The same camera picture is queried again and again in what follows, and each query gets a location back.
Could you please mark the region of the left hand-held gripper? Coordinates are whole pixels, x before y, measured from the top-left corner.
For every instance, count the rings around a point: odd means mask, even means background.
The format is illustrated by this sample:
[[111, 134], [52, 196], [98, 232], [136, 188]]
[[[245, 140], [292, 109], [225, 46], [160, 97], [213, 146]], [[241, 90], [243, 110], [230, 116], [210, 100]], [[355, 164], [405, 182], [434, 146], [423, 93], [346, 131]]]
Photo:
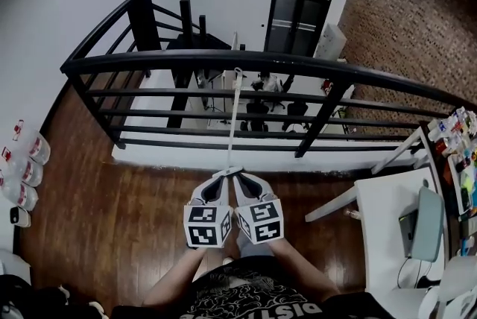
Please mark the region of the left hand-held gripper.
[[229, 181], [212, 177], [197, 186], [183, 207], [183, 227], [190, 248], [222, 248], [232, 231]]

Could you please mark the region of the person's left forearm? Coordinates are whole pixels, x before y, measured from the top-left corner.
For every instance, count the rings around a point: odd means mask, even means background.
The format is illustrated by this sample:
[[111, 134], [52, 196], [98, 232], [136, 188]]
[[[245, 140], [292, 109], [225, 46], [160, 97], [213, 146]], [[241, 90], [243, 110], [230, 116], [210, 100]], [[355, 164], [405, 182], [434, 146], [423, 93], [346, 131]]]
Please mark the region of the person's left forearm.
[[142, 305], [161, 311], [171, 308], [185, 296], [206, 255], [206, 248], [188, 249], [145, 295]]

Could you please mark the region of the person's right forearm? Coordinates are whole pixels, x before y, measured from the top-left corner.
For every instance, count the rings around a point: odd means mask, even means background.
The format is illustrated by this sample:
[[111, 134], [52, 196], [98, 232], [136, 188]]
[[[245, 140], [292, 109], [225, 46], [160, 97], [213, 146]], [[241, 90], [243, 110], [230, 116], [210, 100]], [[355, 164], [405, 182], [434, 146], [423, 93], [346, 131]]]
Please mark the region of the person's right forearm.
[[341, 292], [337, 285], [302, 256], [286, 239], [268, 242], [268, 246], [292, 282], [310, 300], [323, 302]]

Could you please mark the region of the person's grey trousers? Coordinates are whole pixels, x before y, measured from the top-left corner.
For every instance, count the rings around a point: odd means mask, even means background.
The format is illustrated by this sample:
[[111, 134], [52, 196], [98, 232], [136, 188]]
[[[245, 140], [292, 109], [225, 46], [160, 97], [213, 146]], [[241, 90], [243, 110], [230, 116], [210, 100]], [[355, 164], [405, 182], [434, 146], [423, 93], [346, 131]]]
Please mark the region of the person's grey trousers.
[[240, 231], [237, 236], [236, 244], [241, 258], [274, 255], [267, 244], [253, 244], [242, 231]]

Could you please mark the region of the black tripod stand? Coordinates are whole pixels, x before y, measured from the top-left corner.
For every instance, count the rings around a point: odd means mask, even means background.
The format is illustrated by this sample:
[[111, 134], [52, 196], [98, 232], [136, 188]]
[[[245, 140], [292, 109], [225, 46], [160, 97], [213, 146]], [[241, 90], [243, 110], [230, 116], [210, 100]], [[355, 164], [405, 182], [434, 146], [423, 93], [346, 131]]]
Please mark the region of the black tripod stand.
[[[215, 89], [215, 83], [218, 81], [221, 81], [221, 84], [224, 85], [224, 72], [218, 73], [216, 75], [213, 75], [210, 78], [207, 78], [202, 86], [204, 89]], [[203, 108], [205, 111], [210, 111], [213, 113], [225, 113], [226, 112], [226, 107], [225, 107], [225, 98], [223, 98], [223, 107], [217, 107], [215, 106], [215, 97], [202, 97], [202, 104]]]

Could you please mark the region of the person's black printed shirt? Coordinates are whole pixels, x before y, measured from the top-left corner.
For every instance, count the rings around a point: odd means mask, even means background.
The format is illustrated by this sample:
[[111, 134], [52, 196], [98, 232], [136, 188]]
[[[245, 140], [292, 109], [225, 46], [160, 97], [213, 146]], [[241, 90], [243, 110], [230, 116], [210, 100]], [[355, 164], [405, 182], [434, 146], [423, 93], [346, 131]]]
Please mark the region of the person's black printed shirt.
[[276, 258], [251, 256], [195, 280], [170, 312], [117, 306], [110, 319], [394, 319], [371, 294], [339, 294], [322, 303], [291, 284]]

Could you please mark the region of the pile of bags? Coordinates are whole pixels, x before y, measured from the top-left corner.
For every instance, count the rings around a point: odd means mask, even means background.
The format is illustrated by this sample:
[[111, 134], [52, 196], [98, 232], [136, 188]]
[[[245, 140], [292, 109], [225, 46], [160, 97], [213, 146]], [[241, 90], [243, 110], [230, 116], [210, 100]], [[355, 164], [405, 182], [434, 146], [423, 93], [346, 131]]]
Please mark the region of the pile of bags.
[[[328, 95], [329, 92], [331, 91], [333, 83], [326, 79], [323, 81], [321, 89], [325, 93], [325, 95]], [[353, 96], [353, 93], [355, 91], [355, 86], [351, 85], [347, 91], [344, 93], [344, 98], [345, 99], [351, 99]], [[338, 105], [331, 117], [334, 119], [343, 119], [346, 116], [346, 106]], [[326, 123], [321, 131], [322, 134], [345, 134], [346, 133], [346, 128], [342, 124], [330, 124]]]

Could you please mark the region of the black metal railing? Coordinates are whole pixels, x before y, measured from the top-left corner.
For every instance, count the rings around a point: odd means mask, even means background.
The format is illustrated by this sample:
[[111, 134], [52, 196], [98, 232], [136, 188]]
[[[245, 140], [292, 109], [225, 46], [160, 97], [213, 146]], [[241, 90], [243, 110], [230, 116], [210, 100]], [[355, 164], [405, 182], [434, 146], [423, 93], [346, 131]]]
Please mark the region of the black metal railing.
[[241, 92], [239, 100], [302, 101], [317, 104], [320, 109], [314, 116], [238, 113], [236, 121], [263, 119], [265, 122], [309, 123], [309, 129], [305, 133], [235, 132], [234, 138], [240, 139], [240, 143], [236, 145], [238, 151], [292, 152], [301, 158], [308, 152], [391, 152], [402, 143], [402, 137], [397, 135], [322, 134], [326, 123], [373, 126], [371, 120], [332, 118], [338, 105], [440, 117], [440, 113], [435, 111], [345, 99], [344, 93], [355, 84], [414, 95], [477, 113], [477, 104], [432, 86], [387, 72], [330, 60], [246, 49], [140, 51], [136, 45], [121, 53], [110, 48], [102, 56], [90, 54], [105, 33], [123, 16], [130, 20], [128, 30], [137, 31], [139, 42], [147, 43], [149, 33], [153, 28], [159, 27], [159, 22], [154, 19], [154, 13], [158, 10], [159, 6], [151, 0], [124, 0], [89, 33], [60, 69], [103, 131], [122, 150], [129, 145], [217, 151], [226, 149], [227, 146], [221, 139], [229, 137], [229, 131], [180, 127], [181, 121], [185, 119], [231, 122], [232, 113], [186, 111], [183, 102], [191, 97], [234, 100], [234, 91], [188, 89], [185, 82], [200, 70], [234, 72], [239, 67], [246, 71], [263, 70], [283, 75], [324, 78], [333, 83], [330, 93], [325, 96], [290, 92]]

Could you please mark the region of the white table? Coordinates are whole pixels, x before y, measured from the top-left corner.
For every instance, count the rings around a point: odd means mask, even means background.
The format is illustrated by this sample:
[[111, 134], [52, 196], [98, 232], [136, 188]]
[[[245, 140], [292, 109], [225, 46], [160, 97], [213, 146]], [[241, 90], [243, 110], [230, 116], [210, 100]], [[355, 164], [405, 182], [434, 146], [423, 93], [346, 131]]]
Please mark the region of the white table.
[[[417, 206], [419, 190], [425, 181], [433, 192], [442, 196], [422, 127], [372, 167], [373, 178], [354, 182], [343, 194], [305, 215], [305, 221], [313, 222], [357, 202], [364, 241], [366, 290], [369, 292], [387, 294], [400, 286], [412, 288], [419, 279], [415, 274], [419, 262], [406, 259], [398, 219]], [[417, 141], [426, 150], [426, 155], [417, 164], [426, 162], [426, 167], [388, 176], [377, 175]]]

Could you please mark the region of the black staircase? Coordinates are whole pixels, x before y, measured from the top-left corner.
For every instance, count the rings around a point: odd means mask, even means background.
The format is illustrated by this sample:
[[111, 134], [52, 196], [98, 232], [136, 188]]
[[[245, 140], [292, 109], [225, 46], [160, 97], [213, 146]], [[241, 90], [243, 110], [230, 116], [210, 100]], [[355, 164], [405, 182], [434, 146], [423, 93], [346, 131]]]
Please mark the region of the black staircase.
[[[190, 0], [180, 0], [180, 13], [170, 13], [169, 16], [178, 19], [181, 26], [175, 29], [178, 32], [177, 37], [167, 42], [167, 50], [232, 50], [231, 44], [217, 38], [208, 31], [207, 19], [204, 14], [199, 15], [198, 23], [192, 21], [192, 3]], [[246, 45], [239, 43], [236, 51], [244, 51], [245, 49]]]

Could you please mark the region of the white filing cabinet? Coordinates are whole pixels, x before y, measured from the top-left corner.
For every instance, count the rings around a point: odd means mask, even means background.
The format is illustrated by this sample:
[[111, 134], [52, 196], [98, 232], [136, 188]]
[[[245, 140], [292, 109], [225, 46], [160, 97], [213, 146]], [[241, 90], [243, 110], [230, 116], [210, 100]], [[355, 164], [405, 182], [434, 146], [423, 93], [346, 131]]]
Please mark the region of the white filing cabinet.
[[340, 57], [346, 42], [347, 38], [337, 25], [327, 24], [318, 41], [314, 58], [336, 61]]

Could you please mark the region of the black double door cabinet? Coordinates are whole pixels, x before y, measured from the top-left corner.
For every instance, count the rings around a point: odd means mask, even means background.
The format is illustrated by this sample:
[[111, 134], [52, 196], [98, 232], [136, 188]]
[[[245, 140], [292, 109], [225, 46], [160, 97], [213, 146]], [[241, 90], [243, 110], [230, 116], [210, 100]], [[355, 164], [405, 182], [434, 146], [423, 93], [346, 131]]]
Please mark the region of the black double door cabinet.
[[313, 57], [332, 0], [271, 0], [266, 52]]

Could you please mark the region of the dark wooden table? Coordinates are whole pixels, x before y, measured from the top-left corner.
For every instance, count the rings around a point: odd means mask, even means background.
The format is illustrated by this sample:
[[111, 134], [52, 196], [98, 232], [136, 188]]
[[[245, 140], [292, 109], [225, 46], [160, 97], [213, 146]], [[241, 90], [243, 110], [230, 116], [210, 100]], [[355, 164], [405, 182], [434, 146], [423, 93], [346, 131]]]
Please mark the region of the dark wooden table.
[[477, 213], [464, 217], [456, 214], [454, 194], [450, 185], [444, 178], [443, 160], [437, 158], [432, 143], [428, 139], [428, 124], [423, 125], [422, 130], [432, 155], [433, 164], [437, 172], [437, 179], [444, 199], [445, 207], [445, 234], [449, 244], [448, 253], [453, 256], [466, 256], [477, 251]]

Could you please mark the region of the small white floor device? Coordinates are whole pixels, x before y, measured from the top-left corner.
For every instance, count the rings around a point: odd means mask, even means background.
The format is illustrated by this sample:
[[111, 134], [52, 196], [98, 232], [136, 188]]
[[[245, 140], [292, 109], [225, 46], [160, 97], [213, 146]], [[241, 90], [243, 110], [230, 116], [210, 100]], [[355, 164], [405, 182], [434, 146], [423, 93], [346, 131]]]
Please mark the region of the small white floor device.
[[14, 226], [28, 228], [31, 226], [31, 217], [25, 209], [15, 206], [10, 209], [10, 222]]

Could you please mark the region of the white low cabinet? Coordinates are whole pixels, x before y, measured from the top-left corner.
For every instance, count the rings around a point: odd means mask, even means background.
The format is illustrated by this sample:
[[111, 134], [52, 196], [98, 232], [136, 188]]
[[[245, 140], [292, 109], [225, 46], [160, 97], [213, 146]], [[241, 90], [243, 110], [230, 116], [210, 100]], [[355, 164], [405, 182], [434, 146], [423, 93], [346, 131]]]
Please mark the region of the white low cabinet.
[[0, 249], [0, 276], [15, 275], [31, 284], [31, 266], [20, 256]]

